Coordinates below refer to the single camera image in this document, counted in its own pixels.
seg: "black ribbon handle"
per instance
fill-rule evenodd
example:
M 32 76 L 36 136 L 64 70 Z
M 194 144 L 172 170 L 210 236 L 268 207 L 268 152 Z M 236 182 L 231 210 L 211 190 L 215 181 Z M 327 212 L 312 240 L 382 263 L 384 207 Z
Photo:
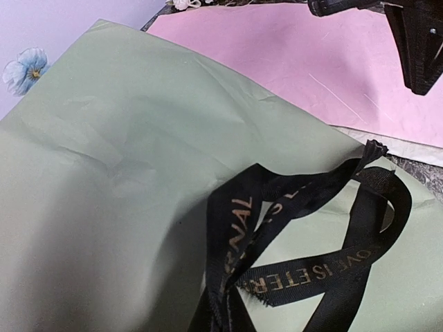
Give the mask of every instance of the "black ribbon handle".
M 397 240 L 412 204 L 393 172 L 364 169 L 386 152 L 370 141 L 362 158 L 314 175 L 281 176 L 254 165 L 216 189 L 208 199 L 206 289 L 188 331 L 254 332 L 236 286 L 271 306 L 326 293 L 305 332 L 347 331 L 370 266 Z M 251 268 L 290 220 L 324 206 L 352 178 L 361 186 L 342 250 Z M 273 203 L 254 232 L 263 201 Z M 395 217 L 381 232 L 387 201 Z

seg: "pink paper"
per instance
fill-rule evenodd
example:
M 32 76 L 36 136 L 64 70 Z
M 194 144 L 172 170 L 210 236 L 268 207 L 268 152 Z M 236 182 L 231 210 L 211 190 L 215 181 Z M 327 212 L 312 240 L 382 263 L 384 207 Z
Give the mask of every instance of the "pink paper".
M 200 8 L 160 16 L 149 33 L 214 59 L 322 121 L 443 147 L 443 82 L 404 87 L 384 15 L 312 16 L 307 5 Z

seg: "sage green paper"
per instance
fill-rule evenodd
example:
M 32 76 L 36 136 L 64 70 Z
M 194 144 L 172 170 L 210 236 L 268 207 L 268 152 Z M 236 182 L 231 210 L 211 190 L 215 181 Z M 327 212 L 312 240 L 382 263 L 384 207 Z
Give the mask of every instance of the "sage green paper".
M 211 191 L 253 163 L 308 174 L 361 152 L 238 73 L 106 21 L 0 122 L 0 145 L 0 331 L 20 332 L 186 331 Z M 413 211 L 351 332 L 443 331 L 443 209 L 397 174 Z M 257 265 L 341 248 L 355 194 L 290 223 Z M 245 301 L 259 332 L 301 332 L 320 299 Z

